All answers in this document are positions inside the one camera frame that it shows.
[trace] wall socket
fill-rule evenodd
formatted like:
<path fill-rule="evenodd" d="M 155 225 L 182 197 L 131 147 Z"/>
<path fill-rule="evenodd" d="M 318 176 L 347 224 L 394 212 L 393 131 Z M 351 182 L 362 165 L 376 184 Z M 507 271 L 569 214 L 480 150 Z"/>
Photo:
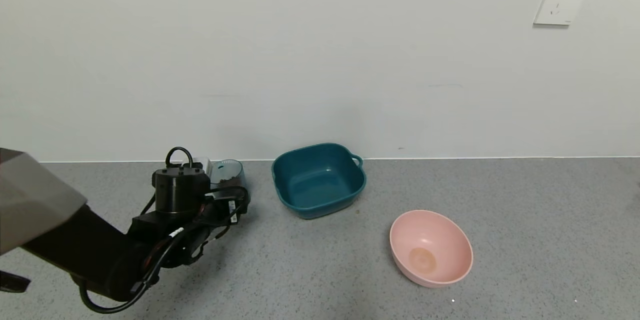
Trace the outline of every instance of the wall socket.
<path fill-rule="evenodd" d="M 569 26 L 583 0 L 542 0 L 533 24 Z"/>

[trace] black cable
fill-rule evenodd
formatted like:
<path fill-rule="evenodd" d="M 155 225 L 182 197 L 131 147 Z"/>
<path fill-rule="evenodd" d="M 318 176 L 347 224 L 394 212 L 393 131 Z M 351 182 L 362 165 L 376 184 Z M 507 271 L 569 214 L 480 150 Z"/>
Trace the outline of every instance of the black cable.
<path fill-rule="evenodd" d="M 181 151 L 183 153 L 185 153 L 187 155 L 187 158 L 189 159 L 189 167 L 192 168 L 194 167 L 194 158 L 192 157 L 192 153 L 189 152 L 189 150 L 185 149 L 182 146 L 176 146 L 173 149 L 169 150 L 169 153 L 166 154 L 166 158 L 164 159 L 164 165 L 167 168 L 171 167 L 171 156 L 174 154 L 174 152 L 176 151 Z"/>
<path fill-rule="evenodd" d="M 178 244 L 180 243 L 180 240 L 182 240 L 182 238 L 184 238 L 186 234 L 198 229 L 200 226 L 201 225 L 192 222 L 188 225 L 185 225 L 185 227 L 183 227 L 183 231 L 179 232 L 178 234 L 176 234 L 176 236 L 174 236 L 173 240 L 169 243 L 169 246 L 167 246 L 164 249 L 164 251 L 162 252 L 162 255 L 154 263 L 153 268 L 151 268 L 151 270 L 149 270 L 149 272 L 147 272 L 146 275 L 142 277 L 142 283 L 140 284 L 140 288 L 138 288 L 138 290 L 135 292 L 135 295 L 131 298 L 131 300 L 125 302 L 124 304 L 121 304 L 119 306 L 114 306 L 114 307 L 100 306 L 98 304 L 95 304 L 89 298 L 89 293 L 87 293 L 87 282 L 82 281 L 80 282 L 80 286 L 79 286 L 80 299 L 82 299 L 82 303 L 87 308 L 89 308 L 89 310 L 95 311 L 96 313 L 99 313 L 99 314 L 115 314 L 129 308 L 130 306 L 135 304 L 138 300 L 140 300 L 142 295 L 151 287 L 151 285 L 153 285 L 150 281 L 158 276 L 158 273 L 160 273 L 160 267 L 162 267 L 162 264 L 164 263 L 169 253 L 171 253 L 171 251 L 178 246 Z"/>
<path fill-rule="evenodd" d="M 156 194 L 153 194 L 153 196 L 151 196 L 151 200 L 149 200 L 148 203 L 146 203 L 146 206 L 144 206 L 144 208 L 142 209 L 142 212 L 140 212 L 140 215 L 144 215 L 145 213 L 147 213 L 147 211 L 149 211 L 149 208 L 151 208 L 151 206 L 156 202 Z"/>

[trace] gray floor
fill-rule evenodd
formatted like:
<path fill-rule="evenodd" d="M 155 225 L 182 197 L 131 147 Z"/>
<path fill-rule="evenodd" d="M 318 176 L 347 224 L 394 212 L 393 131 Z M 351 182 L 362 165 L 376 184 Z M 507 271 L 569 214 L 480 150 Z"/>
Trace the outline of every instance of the gray floor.
<path fill-rule="evenodd" d="M 270 162 L 247 162 L 249 215 L 190 267 L 111 319 L 638 319 L 640 158 L 368 160 L 356 203 L 314 220 L 279 202 Z M 47 166 L 125 231 L 158 163 Z M 389 227 L 412 209 L 450 217 L 473 245 L 460 283 L 420 287 L 396 268 Z M 4 319 L 96 319 L 61 270 L 21 249 L 0 268 Z"/>

